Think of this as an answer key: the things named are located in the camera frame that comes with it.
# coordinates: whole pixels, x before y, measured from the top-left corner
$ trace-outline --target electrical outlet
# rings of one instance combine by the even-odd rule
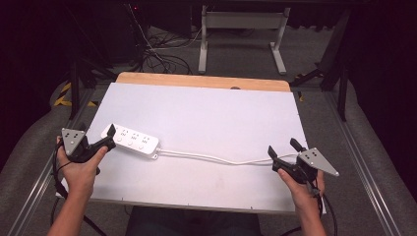
[[[118,148],[127,149],[143,157],[157,159],[158,138],[116,124],[114,127],[116,134],[113,140]],[[110,125],[104,129],[101,133],[102,137],[107,135],[109,128]]]

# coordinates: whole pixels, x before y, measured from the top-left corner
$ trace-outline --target white board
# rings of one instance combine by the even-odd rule
[[[161,148],[232,161],[296,153],[306,139],[292,92],[111,84],[89,127],[89,142],[110,124],[160,139]],[[293,212],[289,190],[272,161],[226,165],[116,147],[99,165],[93,201],[248,212]]]

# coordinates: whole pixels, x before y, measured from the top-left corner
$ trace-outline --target hand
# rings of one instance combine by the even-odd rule
[[[69,195],[79,195],[79,197],[87,199],[91,197],[92,186],[95,180],[95,171],[98,164],[107,153],[107,150],[107,147],[102,147],[89,161],[85,163],[73,162],[61,169],[68,183]],[[58,149],[57,157],[60,166],[70,162],[63,147]]]
[[[298,214],[316,214],[319,215],[317,199],[309,193],[307,185],[297,183],[285,170],[278,169],[278,174],[291,191],[292,200],[294,201]],[[325,192],[325,179],[322,170],[317,174],[318,188],[320,196]]]

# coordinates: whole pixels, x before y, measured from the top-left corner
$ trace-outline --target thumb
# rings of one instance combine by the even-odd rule
[[[101,162],[101,160],[104,158],[104,156],[107,154],[108,147],[104,146],[101,147],[95,155],[89,160],[89,162],[94,165],[95,167],[98,166],[98,164]]]
[[[298,183],[289,175],[285,170],[278,169],[279,177],[281,177],[282,181],[288,186],[290,190],[293,190],[298,186]]]

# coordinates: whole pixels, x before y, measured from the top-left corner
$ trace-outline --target wrist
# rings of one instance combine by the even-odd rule
[[[311,201],[302,206],[296,206],[296,212],[297,214],[320,217],[319,205],[317,203],[317,200]]]
[[[68,192],[68,200],[74,200],[74,201],[79,201],[79,202],[88,202],[89,201],[89,197],[91,196],[91,192],[86,192],[86,191],[69,191]]]
[[[296,208],[296,214],[301,223],[304,236],[327,235],[316,207]]]

